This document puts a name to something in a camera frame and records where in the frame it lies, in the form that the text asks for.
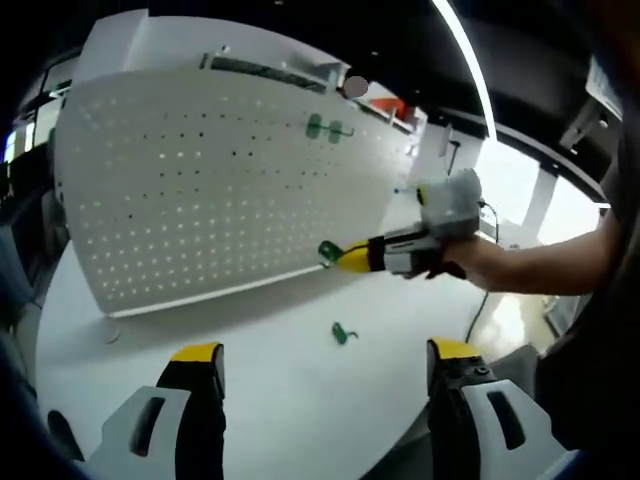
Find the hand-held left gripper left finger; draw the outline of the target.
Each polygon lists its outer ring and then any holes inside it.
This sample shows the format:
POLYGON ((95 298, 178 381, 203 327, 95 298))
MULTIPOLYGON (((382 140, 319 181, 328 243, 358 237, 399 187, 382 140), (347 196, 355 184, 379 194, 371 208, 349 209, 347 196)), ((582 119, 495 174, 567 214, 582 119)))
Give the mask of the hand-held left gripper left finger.
POLYGON ((94 479, 222 479, 224 346, 188 345, 157 382, 135 391, 102 426, 86 462, 94 479))

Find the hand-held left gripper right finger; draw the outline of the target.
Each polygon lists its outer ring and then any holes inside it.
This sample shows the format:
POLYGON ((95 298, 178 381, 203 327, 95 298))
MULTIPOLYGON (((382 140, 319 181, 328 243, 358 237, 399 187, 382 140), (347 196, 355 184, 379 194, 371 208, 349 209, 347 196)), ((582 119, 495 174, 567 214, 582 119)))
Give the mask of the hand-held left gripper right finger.
POLYGON ((468 343, 427 343, 427 422, 435 479, 556 479, 568 451, 548 414, 508 379, 496 378, 468 343))

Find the person's right hand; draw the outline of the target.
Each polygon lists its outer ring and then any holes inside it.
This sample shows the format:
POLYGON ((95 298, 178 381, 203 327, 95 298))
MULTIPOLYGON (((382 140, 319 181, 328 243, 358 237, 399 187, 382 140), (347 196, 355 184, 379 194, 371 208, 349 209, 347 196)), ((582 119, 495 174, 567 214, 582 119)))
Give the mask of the person's right hand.
POLYGON ((473 236, 448 243, 443 262, 456 265, 474 284, 484 285, 490 278, 490 271, 500 257, 500 252, 500 247, 495 243, 473 236))

